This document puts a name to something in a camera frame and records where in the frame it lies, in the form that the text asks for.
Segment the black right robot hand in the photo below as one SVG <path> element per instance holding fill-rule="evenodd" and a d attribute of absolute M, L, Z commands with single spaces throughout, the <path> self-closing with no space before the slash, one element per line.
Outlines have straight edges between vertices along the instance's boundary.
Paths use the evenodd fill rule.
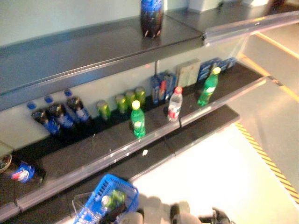
<path fill-rule="evenodd" d="M 216 207 L 212 208 L 213 214 L 212 214 L 212 224 L 230 224 L 230 219 L 226 215 L 225 212 L 219 210 Z"/>

